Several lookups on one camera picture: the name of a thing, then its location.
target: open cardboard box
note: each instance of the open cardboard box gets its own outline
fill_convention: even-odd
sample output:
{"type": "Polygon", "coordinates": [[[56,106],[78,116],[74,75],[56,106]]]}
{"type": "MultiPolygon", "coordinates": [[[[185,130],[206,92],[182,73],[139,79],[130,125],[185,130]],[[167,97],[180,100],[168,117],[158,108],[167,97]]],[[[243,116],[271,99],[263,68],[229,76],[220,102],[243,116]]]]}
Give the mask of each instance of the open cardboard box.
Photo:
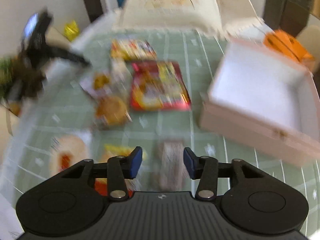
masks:
{"type": "Polygon", "coordinates": [[[320,157],[320,102],[309,70],[232,40],[208,91],[200,127],[302,166],[320,157]]]}

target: food package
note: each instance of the food package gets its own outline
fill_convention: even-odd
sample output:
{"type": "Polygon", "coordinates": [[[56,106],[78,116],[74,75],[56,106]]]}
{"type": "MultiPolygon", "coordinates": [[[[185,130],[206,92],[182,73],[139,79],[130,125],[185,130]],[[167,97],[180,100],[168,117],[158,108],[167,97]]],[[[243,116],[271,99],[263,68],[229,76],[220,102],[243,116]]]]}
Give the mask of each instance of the food package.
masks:
{"type": "Polygon", "coordinates": [[[89,148],[91,141],[92,133],[89,130],[52,138],[51,176],[71,167],[79,161],[90,158],[89,148]]]}
{"type": "Polygon", "coordinates": [[[98,102],[95,124],[98,128],[108,128],[131,121],[126,102],[117,95],[110,95],[98,102]]]}
{"type": "MultiPolygon", "coordinates": [[[[108,162],[109,158],[122,155],[122,156],[129,156],[129,154],[134,150],[132,147],[124,147],[124,146],[116,146],[112,144],[105,144],[104,145],[104,154],[102,155],[100,159],[100,163],[106,163],[108,162]]],[[[144,159],[146,156],[145,152],[142,155],[142,158],[144,159]]],[[[138,178],[135,179],[126,179],[125,183],[128,188],[129,196],[132,196],[134,191],[140,191],[141,190],[141,183],[138,178]]],[[[107,196],[107,179],[96,179],[95,182],[95,189],[103,196],[107,196]]]]}
{"type": "Polygon", "coordinates": [[[191,108],[177,62],[145,61],[132,66],[135,74],[130,104],[134,110],[187,111],[191,108]]]}
{"type": "Polygon", "coordinates": [[[163,191],[181,191],[188,172],[183,163],[183,140],[164,140],[160,144],[159,187],[163,191]]]}
{"type": "Polygon", "coordinates": [[[122,59],[111,59],[111,71],[89,74],[80,81],[81,88],[95,100],[113,94],[129,97],[132,76],[122,59]]]}
{"type": "Polygon", "coordinates": [[[153,60],[156,59],[156,52],[147,41],[135,39],[113,40],[110,51],[111,58],[122,58],[131,60],[153,60]]]}
{"type": "Polygon", "coordinates": [[[312,71],[315,66],[315,58],[296,38],[282,30],[267,33],[263,44],[266,47],[291,58],[295,62],[302,63],[310,71],[312,71]]]}
{"type": "Polygon", "coordinates": [[[66,23],[64,26],[64,35],[68,41],[73,41],[80,34],[79,27],[75,20],[72,22],[66,23]]]}

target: orange object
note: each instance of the orange object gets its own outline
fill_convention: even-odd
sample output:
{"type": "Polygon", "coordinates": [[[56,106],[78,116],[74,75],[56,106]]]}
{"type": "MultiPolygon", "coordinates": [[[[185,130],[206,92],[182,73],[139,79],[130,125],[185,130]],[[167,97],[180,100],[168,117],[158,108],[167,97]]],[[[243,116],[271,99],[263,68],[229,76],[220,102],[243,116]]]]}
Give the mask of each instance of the orange object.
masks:
{"type": "Polygon", "coordinates": [[[70,167],[72,154],[70,152],[62,152],[61,153],[61,167],[60,171],[63,171],[70,167]]]}
{"type": "Polygon", "coordinates": [[[315,63],[314,57],[290,34],[282,30],[267,33],[263,44],[293,61],[302,63],[312,71],[315,63]]]}
{"type": "MultiPolygon", "coordinates": [[[[108,196],[107,183],[103,180],[96,179],[94,189],[102,196],[108,196]]],[[[132,197],[133,191],[128,190],[129,197],[132,197]]]]}

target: white grid line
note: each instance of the white grid line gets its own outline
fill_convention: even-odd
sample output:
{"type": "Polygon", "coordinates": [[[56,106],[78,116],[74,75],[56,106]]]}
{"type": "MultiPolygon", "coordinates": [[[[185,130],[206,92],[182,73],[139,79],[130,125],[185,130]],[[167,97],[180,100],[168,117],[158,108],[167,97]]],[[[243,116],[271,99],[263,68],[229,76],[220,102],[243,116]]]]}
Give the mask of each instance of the white grid line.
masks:
{"type": "MultiPolygon", "coordinates": [[[[188,48],[186,36],[182,33],[183,38],[183,48],[184,48],[184,57],[186,61],[186,71],[187,71],[187,82],[188,82],[188,92],[192,101],[192,91],[191,91],[191,79],[190,79],[190,67],[189,67],[189,56],[188,56],[188,48]]],[[[190,119],[190,139],[191,139],[191,150],[195,150],[195,137],[194,137],[194,127],[193,127],[193,115],[192,110],[189,111],[189,119],[190,119]]],[[[191,193],[193,196],[196,194],[195,190],[195,182],[191,180],[191,193]]]]}
{"type": "Polygon", "coordinates": [[[284,176],[284,169],[283,169],[283,165],[282,165],[282,160],[280,160],[280,164],[281,164],[281,169],[282,169],[283,182],[285,183],[285,176],[284,176]]]}
{"type": "Polygon", "coordinates": [[[91,157],[95,157],[95,158],[100,158],[100,155],[99,155],[99,148],[100,148],[100,142],[101,142],[101,134],[98,133],[98,134],[95,134],[95,139],[98,140],[99,143],[91,143],[90,144],[90,153],[91,153],[91,157]]]}
{"type": "Polygon", "coordinates": [[[302,183],[300,185],[295,186],[294,188],[296,190],[300,191],[300,190],[303,190],[305,186],[310,187],[315,184],[316,184],[316,179],[310,179],[310,180],[306,181],[305,183],[302,183]]]}
{"type": "MultiPolygon", "coordinates": [[[[169,58],[169,35],[166,33],[164,36],[164,52],[163,52],[163,59],[167,61],[169,58]]],[[[161,110],[158,110],[158,117],[157,117],[157,133],[158,135],[162,134],[162,124],[163,124],[163,116],[161,110]]]]}
{"type": "Polygon", "coordinates": [[[308,215],[311,215],[313,212],[316,212],[318,211],[318,208],[320,208],[320,205],[316,205],[315,207],[309,209],[309,214],[308,215]]]}
{"type": "MultiPolygon", "coordinates": [[[[304,192],[305,192],[305,197],[306,200],[308,201],[308,197],[307,197],[307,185],[306,185],[306,180],[304,178],[304,173],[303,173],[303,168],[301,167],[301,173],[302,173],[302,178],[303,178],[303,183],[304,183],[304,192]]],[[[308,229],[308,216],[306,218],[306,233],[305,236],[307,235],[307,229],[308,229]]]]}
{"type": "Polygon", "coordinates": [[[215,37],[214,39],[215,39],[215,40],[216,40],[216,42],[218,43],[219,48],[221,49],[221,52],[222,52],[222,54],[224,55],[223,49],[221,48],[219,41],[216,39],[216,37],[215,37]]]}
{"type": "Polygon", "coordinates": [[[27,145],[27,144],[25,144],[24,147],[27,148],[27,149],[29,149],[29,150],[38,152],[38,153],[42,153],[42,154],[49,155],[49,156],[52,155],[51,152],[49,152],[49,151],[45,151],[45,150],[43,150],[43,149],[39,149],[39,148],[36,148],[36,147],[32,147],[32,146],[27,145]]]}
{"type": "MultiPolygon", "coordinates": [[[[228,163],[228,153],[227,153],[226,139],[224,138],[224,136],[222,138],[223,138],[224,154],[226,156],[226,163],[228,163]]],[[[228,179],[228,189],[230,189],[230,179],[228,179]]]]}
{"type": "Polygon", "coordinates": [[[259,163],[258,163],[258,157],[257,157],[257,151],[254,148],[254,155],[256,156],[256,164],[257,164],[257,168],[259,168],[259,163]]]}
{"type": "Polygon", "coordinates": [[[259,169],[274,168],[279,165],[280,165],[280,161],[278,159],[274,159],[270,161],[259,161],[259,169]]]}
{"type": "MultiPolygon", "coordinates": [[[[47,121],[47,119],[48,119],[49,117],[51,117],[51,115],[48,115],[48,116],[44,119],[44,123],[47,121]]],[[[36,145],[38,145],[38,142],[40,141],[40,139],[42,139],[41,136],[39,136],[39,137],[37,138],[37,140],[36,140],[36,145]]],[[[30,171],[31,168],[33,168],[33,166],[34,166],[34,164],[35,164],[35,162],[31,163],[31,160],[32,160],[32,159],[29,160],[28,165],[27,165],[28,170],[25,169],[25,168],[22,168],[22,167],[19,166],[17,163],[16,163],[16,165],[17,165],[20,169],[28,172],[29,174],[34,175],[35,177],[38,177],[38,178],[40,178],[40,179],[42,179],[42,180],[46,180],[45,178],[43,178],[43,177],[41,177],[41,176],[33,173],[32,171],[30,171]]]]}
{"type": "Polygon", "coordinates": [[[317,165],[318,176],[319,176],[319,182],[320,182],[320,172],[319,172],[319,166],[318,166],[318,161],[317,161],[317,160],[316,160],[316,165],[317,165]]]}
{"type": "Polygon", "coordinates": [[[151,36],[151,32],[148,32],[148,43],[152,46],[153,37],[151,36]]]}
{"type": "Polygon", "coordinates": [[[129,137],[127,135],[126,127],[124,127],[122,140],[121,140],[121,145],[122,146],[128,146],[128,144],[129,144],[129,137]]]}
{"type": "Polygon", "coordinates": [[[10,158],[8,158],[8,160],[11,161],[11,162],[13,162],[15,165],[17,165],[18,168],[22,169],[23,171],[25,171],[25,172],[27,172],[27,173],[29,173],[29,174],[31,174],[31,175],[39,178],[39,179],[47,180],[46,178],[44,178],[44,177],[42,177],[42,176],[40,176],[40,175],[38,175],[38,174],[33,173],[32,171],[29,171],[29,170],[21,167],[20,165],[18,165],[17,163],[15,163],[15,162],[14,162],[13,160],[11,160],[10,158]]]}
{"type": "Polygon", "coordinates": [[[76,119],[76,124],[81,124],[81,125],[83,125],[84,124],[84,119],[86,118],[86,113],[87,112],[84,112],[85,114],[83,114],[83,113],[78,113],[78,117],[77,117],[77,119],[76,119]]]}
{"type": "MultiPolygon", "coordinates": [[[[45,132],[52,132],[52,133],[67,133],[67,134],[73,134],[75,132],[80,132],[81,129],[73,129],[73,128],[64,128],[64,127],[50,127],[50,126],[38,126],[38,131],[45,131],[45,132]]],[[[175,136],[175,132],[166,132],[167,136],[175,136]]],[[[205,133],[195,133],[196,135],[206,135],[205,133]]],[[[141,137],[144,137],[146,140],[153,140],[156,135],[158,135],[156,132],[130,132],[126,131],[126,135],[129,137],[129,139],[139,139],[141,137]]],[[[190,136],[190,132],[182,132],[179,134],[180,137],[188,138],[190,136]]],[[[112,133],[108,134],[109,137],[112,138],[122,138],[123,131],[116,131],[113,130],[112,133]]]]}
{"type": "Polygon", "coordinates": [[[70,113],[70,112],[75,112],[75,113],[86,113],[87,111],[90,111],[93,109],[91,105],[83,105],[81,107],[79,106],[40,106],[39,107],[40,111],[46,112],[46,113],[70,113]]]}
{"type": "Polygon", "coordinates": [[[21,194],[23,194],[23,192],[21,190],[19,190],[18,188],[15,187],[15,185],[11,182],[11,180],[9,180],[6,176],[4,176],[4,178],[12,185],[12,187],[14,189],[16,189],[17,191],[19,191],[21,194]]]}
{"type": "Polygon", "coordinates": [[[203,41],[202,41],[202,37],[201,37],[201,35],[199,33],[198,33],[198,35],[199,35],[199,38],[200,38],[200,41],[201,41],[201,46],[202,46],[202,49],[203,49],[203,52],[204,52],[205,59],[206,59],[207,64],[208,64],[208,68],[209,68],[209,71],[210,71],[211,78],[213,78],[212,70],[211,70],[210,63],[209,63],[209,58],[208,58],[207,52],[205,51],[205,47],[204,47],[204,44],[203,44],[203,41]]]}

